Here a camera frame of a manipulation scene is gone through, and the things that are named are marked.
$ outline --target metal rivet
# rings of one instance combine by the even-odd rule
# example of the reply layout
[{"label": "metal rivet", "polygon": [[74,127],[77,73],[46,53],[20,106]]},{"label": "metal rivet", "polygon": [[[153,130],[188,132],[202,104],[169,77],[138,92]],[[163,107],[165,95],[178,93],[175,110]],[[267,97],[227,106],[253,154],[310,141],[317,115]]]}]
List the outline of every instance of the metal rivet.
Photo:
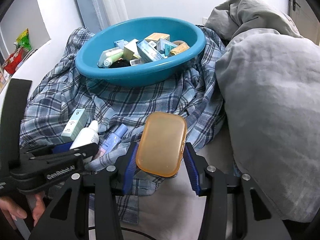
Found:
[{"label": "metal rivet", "polygon": [[207,167],[207,171],[215,172],[216,170],[217,170],[217,168],[215,166],[208,166]]},{"label": "metal rivet", "polygon": [[80,174],[79,173],[74,173],[71,176],[71,179],[79,179],[80,178]]},{"label": "metal rivet", "polygon": [[114,165],[110,165],[107,167],[107,171],[115,171],[116,170],[116,167]]},{"label": "metal rivet", "polygon": [[244,173],[244,174],[242,174],[242,179],[244,179],[244,180],[249,180],[249,179],[251,179],[251,177],[250,177],[249,174]]}]

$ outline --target yellow and green package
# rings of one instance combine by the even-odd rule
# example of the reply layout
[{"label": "yellow and green package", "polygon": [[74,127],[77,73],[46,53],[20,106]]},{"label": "yellow and green package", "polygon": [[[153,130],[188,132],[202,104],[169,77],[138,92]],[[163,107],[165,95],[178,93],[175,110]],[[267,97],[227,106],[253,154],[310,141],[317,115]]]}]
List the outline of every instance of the yellow and green package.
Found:
[{"label": "yellow and green package", "polygon": [[23,47],[25,49],[27,49],[28,51],[30,51],[31,45],[30,45],[30,41],[29,41],[29,30],[25,29],[24,32],[22,32],[19,37],[17,38],[17,43],[19,43],[20,47]]}]

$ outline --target door handle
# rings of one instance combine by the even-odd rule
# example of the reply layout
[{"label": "door handle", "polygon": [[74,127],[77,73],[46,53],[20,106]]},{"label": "door handle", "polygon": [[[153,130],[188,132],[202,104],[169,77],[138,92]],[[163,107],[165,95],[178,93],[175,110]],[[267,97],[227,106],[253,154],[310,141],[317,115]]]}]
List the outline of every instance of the door handle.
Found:
[{"label": "door handle", "polygon": [[296,11],[296,5],[301,8],[301,6],[296,2],[296,0],[292,0],[292,10],[295,12]]}]

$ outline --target plaid shirt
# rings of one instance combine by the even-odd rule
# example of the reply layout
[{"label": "plaid shirt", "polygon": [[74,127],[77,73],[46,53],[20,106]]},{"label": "plaid shirt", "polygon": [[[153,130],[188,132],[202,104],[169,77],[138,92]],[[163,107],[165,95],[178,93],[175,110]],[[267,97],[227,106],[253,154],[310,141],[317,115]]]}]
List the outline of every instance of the plaid shirt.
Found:
[{"label": "plaid shirt", "polygon": [[[184,117],[188,127],[186,141],[191,142],[195,150],[201,149],[217,134],[225,118],[214,72],[215,62],[225,46],[214,31],[200,28],[206,36],[206,46],[199,57],[186,62],[182,72],[167,80],[139,88],[119,87],[82,76],[76,69],[76,53],[94,33],[76,29],[68,39],[60,62],[28,100],[21,122],[20,146],[64,143],[60,135],[69,118],[75,109],[85,108],[90,113],[88,123],[99,122],[100,143],[122,123],[128,127],[118,149],[97,159],[89,167],[91,170],[114,163],[119,152],[126,149],[126,143],[138,141],[148,115],[155,111]],[[132,195],[117,198],[120,219],[137,223],[137,195],[151,195],[162,180],[138,172],[132,184]]]}]

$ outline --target blue plastic basin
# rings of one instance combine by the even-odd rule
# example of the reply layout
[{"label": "blue plastic basin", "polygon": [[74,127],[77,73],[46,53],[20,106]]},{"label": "blue plastic basin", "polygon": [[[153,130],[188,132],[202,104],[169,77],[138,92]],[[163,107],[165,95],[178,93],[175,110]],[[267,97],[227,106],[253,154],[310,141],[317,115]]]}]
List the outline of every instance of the blue plastic basin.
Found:
[{"label": "blue plastic basin", "polygon": [[[152,33],[167,33],[171,41],[185,41],[190,49],[166,59],[136,66],[111,69],[97,66],[102,51],[113,48],[114,41],[143,40]],[[203,32],[189,22],[168,17],[137,18],[110,26],[89,39],[76,55],[76,67],[89,78],[105,79],[124,87],[141,87],[167,79],[181,63],[198,55],[204,46]]]}]

